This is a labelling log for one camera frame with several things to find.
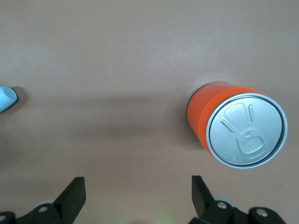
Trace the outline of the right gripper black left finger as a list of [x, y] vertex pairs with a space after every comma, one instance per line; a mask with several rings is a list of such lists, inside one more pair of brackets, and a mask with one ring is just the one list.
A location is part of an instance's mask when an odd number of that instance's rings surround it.
[[0, 222], [2, 224], [72, 224], [85, 201], [85, 179], [76, 177], [53, 202], [40, 204], [19, 218], [16, 218], [11, 211], [1, 212]]

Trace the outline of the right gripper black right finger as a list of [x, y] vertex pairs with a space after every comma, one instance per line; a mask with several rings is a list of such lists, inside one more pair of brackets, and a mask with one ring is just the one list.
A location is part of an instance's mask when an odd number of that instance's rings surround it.
[[192, 176], [192, 202], [197, 213], [191, 224], [284, 224], [275, 211], [253, 207], [248, 213], [223, 200], [215, 200], [200, 175]]

